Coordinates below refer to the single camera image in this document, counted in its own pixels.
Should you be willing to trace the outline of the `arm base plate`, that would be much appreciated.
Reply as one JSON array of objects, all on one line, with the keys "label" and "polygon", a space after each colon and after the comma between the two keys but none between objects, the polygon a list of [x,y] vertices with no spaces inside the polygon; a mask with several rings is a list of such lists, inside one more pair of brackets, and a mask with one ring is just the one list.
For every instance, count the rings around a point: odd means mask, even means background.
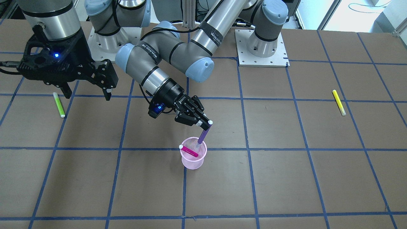
[{"label": "arm base plate", "polygon": [[290,66],[286,47],[279,34],[275,41],[260,40],[254,30],[235,30],[238,62],[243,67],[276,67]]},{"label": "arm base plate", "polygon": [[140,38],[140,27],[122,27],[118,33],[111,36],[99,35],[92,28],[87,43],[95,61],[109,59],[112,63],[115,63],[119,49],[127,43],[137,43]]}]

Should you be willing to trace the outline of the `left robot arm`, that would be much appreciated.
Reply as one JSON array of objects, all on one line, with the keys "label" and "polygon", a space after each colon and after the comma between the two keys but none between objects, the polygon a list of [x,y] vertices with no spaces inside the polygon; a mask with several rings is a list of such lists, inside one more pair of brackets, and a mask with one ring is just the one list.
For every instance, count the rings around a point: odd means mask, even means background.
[{"label": "left robot arm", "polygon": [[212,56],[236,19],[255,26],[248,47],[255,56],[267,58],[274,54],[273,48],[264,54],[260,50],[263,45],[276,45],[288,15],[288,6],[282,0],[218,0],[189,42],[180,40],[180,32],[170,22],[161,21],[136,45],[121,47],[116,64],[152,96],[149,116],[157,118],[169,108],[176,112],[176,122],[208,130],[212,123],[199,97],[189,97],[159,63],[164,60],[186,77],[203,82],[212,74]]}]

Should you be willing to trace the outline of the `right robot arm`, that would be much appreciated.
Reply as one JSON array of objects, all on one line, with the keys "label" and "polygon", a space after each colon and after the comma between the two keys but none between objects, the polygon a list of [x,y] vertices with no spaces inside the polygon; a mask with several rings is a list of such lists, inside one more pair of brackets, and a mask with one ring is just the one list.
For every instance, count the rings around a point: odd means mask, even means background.
[{"label": "right robot arm", "polygon": [[[25,46],[17,74],[60,88],[69,99],[69,82],[86,80],[102,89],[107,101],[117,86],[112,60],[94,59],[72,0],[19,0],[33,35]],[[116,54],[131,42],[125,27],[147,27],[150,0],[86,0],[84,8],[93,25],[94,44],[103,53]]]}]

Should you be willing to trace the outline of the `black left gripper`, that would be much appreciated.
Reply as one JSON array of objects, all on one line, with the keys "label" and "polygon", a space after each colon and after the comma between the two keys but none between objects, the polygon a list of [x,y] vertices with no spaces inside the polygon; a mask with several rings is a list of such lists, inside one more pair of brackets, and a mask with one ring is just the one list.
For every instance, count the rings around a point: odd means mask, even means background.
[{"label": "black left gripper", "polygon": [[213,121],[204,116],[204,107],[198,96],[189,97],[184,89],[173,79],[164,82],[149,103],[148,115],[157,118],[165,108],[177,112],[175,121],[187,126],[198,125],[207,131]]}]

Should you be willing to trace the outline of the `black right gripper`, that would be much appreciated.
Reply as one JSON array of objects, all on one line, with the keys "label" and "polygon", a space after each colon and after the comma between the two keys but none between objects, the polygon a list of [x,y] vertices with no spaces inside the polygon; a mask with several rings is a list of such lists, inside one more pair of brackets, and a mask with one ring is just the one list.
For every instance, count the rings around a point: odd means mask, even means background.
[{"label": "black right gripper", "polygon": [[73,92],[69,82],[86,80],[103,90],[107,101],[117,86],[118,76],[109,59],[94,61],[91,57],[83,29],[57,41],[48,39],[41,25],[32,28],[34,35],[28,40],[17,71],[28,80],[39,80],[60,88],[70,99]]}]

